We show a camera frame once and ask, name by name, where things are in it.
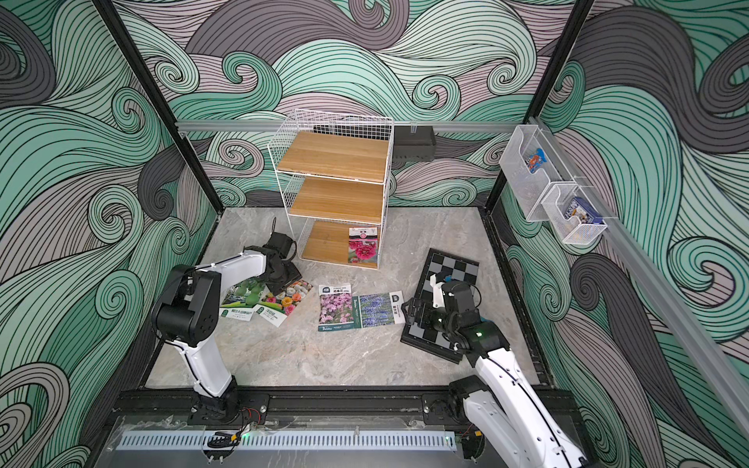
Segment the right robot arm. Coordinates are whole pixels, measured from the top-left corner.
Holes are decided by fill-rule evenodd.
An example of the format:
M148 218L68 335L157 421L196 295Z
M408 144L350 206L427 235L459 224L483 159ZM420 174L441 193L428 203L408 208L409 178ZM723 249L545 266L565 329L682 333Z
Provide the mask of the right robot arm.
M509 341L481 317L476 287L428 281L430 300L403 304L409 324L439 333L474 375L450 384L454 411L467 419L509 467L587 467L589 459L528 383Z

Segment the mixed colour flower seed packet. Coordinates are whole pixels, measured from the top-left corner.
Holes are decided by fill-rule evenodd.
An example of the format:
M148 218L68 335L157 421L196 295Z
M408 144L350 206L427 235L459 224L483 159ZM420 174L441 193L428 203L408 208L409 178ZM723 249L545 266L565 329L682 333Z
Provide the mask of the mixed colour flower seed packet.
M254 307L255 314L279 328L312 291L313 285L304 280L286 286L281 292L271 292L263 286Z

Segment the pink flower seed packet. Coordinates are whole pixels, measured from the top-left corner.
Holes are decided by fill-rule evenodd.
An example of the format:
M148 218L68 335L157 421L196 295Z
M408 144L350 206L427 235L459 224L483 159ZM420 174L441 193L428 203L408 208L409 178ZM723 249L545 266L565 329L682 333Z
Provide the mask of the pink flower seed packet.
M337 332L361 328L358 301L351 284L319 287L320 314L318 331Z

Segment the magenta flower seed packet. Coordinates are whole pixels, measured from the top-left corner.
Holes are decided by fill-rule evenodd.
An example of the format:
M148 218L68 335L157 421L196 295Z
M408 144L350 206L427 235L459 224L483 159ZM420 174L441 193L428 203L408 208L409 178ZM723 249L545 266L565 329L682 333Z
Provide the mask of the magenta flower seed packet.
M348 230L347 262L362 267L378 267L380 236L376 226L354 226Z

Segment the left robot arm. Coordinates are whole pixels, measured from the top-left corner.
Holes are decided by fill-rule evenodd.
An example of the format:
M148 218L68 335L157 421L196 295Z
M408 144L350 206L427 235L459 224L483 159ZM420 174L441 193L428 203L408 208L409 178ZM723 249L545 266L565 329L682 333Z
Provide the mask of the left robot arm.
M234 380L214 339L226 294L250 279L269 287L289 286L300 279L295 255L296 242L273 232L264 245L247 247L229 259L172 268L152 306L150 323L159 340L177 348L198 395L224 399Z

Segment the lavender seed packet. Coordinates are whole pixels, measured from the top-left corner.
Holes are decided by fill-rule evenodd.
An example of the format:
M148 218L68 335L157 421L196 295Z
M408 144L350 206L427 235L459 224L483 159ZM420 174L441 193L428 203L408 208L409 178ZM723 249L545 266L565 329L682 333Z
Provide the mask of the lavender seed packet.
M402 311L403 303L401 291L357 296L354 304L357 306L360 327L368 329L404 325L406 319Z

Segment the green leaf seed packet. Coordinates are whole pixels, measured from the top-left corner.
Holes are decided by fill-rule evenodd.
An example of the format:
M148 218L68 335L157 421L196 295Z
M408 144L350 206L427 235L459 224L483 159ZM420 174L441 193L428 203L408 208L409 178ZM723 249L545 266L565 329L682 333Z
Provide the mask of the green leaf seed packet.
M227 290L220 304L220 317L242 322L250 322L259 304L265 283L250 278Z

